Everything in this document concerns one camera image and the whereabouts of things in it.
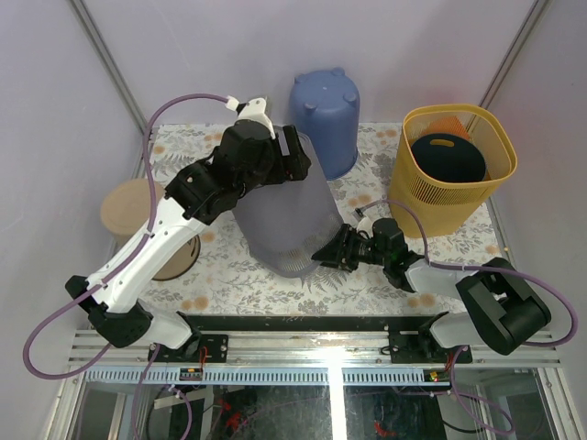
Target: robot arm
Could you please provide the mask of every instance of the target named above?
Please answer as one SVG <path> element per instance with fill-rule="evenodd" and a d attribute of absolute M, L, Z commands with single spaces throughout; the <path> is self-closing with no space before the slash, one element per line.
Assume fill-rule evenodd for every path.
<path fill-rule="evenodd" d="M 524 280 L 495 272 L 430 267 L 423 256 L 408 249 L 392 218 L 377 220 L 372 237 L 343 225 L 313 259 L 346 271 L 355 270 L 360 262 L 377 264 L 398 289 L 462 299 L 466 313 L 441 313 L 421 329 L 420 346 L 426 352 L 435 346 L 486 344 L 506 356 L 550 322 L 548 307 Z M 503 258 L 483 266 L 513 269 Z"/>
<path fill-rule="evenodd" d="M 80 305 L 96 331 L 115 347 L 144 338 L 191 356 L 199 344 L 198 330 L 179 313 L 149 307 L 138 299 L 139 294 L 181 246 L 234 208 L 247 193 L 307 176 L 311 163 L 295 128 L 283 128 L 289 149 L 289 155 L 284 156 L 265 115 L 267 103 L 263 98 L 247 104 L 232 98 L 228 106 L 237 110 L 237 122 L 225 130 L 220 145 L 208 158 L 180 170 L 165 188 L 152 230 L 145 223 L 101 269 L 87 278 L 71 277 L 66 283 L 73 298 L 101 286 Z M 146 242 L 140 252 L 118 269 L 143 240 Z"/>

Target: table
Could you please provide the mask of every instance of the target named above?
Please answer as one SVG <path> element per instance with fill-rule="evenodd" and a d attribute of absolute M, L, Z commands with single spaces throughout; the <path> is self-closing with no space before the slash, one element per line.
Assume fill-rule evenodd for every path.
<path fill-rule="evenodd" d="M 207 156 L 225 126 L 165 125 L 158 130 L 151 155 L 155 180 L 167 185 L 176 172 Z M 330 189 L 345 222 L 356 225 L 354 208 L 381 199 L 391 180 L 401 124 L 361 124 L 359 159 Z M 372 208 L 375 220 L 389 216 L 386 205 Z M 319 268 L 307 278 L 285 279 L 249 255 L 232 213 L 224 213 L 200 236 L 202 248 L 194 266 L 180 278 L 151 281 L 141 298 L 170 311 L 187 314 L 406 315 L 464 310 L 461 301 L 433 292 L 395 289 L 380 267 L 361 264 L 353 273 Z M 422 241 L 406 239 L 416 252 Z M 487 207 L 482 205 L 453 235 L 430 239 L 432 259 L 484 263 L 500 249 Z"/>

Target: laundry basket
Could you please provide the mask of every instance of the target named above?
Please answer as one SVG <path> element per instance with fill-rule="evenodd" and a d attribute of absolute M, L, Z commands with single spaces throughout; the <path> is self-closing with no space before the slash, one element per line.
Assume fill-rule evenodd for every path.
<path fill-rule="evenodd" d="M 423 173 L 415 162 L 412 145 L 431 133 L 449 133 L 469 140 L 485 159 L 485 178 L 448 183 Z M 443 236 L 455 232 L 516 167 L 517 157 L 509 138 L 497 118 L 487 110 L 471 104 L 421 107 L 404 119 L 388 195 L 415 211 L 427 236 Z M 406 236 L 420 237 L 409 213 L 395 205 L 390 208 Z"/>

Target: plastic basket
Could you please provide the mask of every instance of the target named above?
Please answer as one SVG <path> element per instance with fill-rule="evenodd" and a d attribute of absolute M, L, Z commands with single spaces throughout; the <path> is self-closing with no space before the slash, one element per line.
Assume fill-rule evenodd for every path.
<path fill-rule="evenodd" d="M 447 183 L 423 173 L 412 155 L 412 144 L 430 133 L 450 133 L 472 142 L 485 159 L 485 179 Z M 516 167 L 512 143 L 497 118 L 487 110 L 471 104 L 421 107 L 404 119 L 388 195 L 415 211 L 427 236 L 444 236 L 455 232 Z M 410 214 L 394 205 L 390 208 L 406 236 L 420 237 Z"/>

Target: blue plastic container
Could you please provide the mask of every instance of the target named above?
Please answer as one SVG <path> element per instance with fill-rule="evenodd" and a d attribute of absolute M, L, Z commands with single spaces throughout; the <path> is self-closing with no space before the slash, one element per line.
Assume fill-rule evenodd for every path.
<path fill-rule="evenodd" d="M 290 112 L 297 129 L 307 134 L 326 178 L 344 176 L 359 152 L 359 90 L 339 67 L 295 77 Z"/>

